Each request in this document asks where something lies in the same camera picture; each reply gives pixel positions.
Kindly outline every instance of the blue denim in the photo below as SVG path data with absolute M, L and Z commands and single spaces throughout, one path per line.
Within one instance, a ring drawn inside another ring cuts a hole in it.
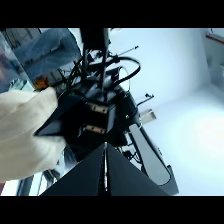
M 67 28 L 51 28 L 15 49 L 14 53 L 30 79 L 53 72 L 81 57 L 76 39 Z

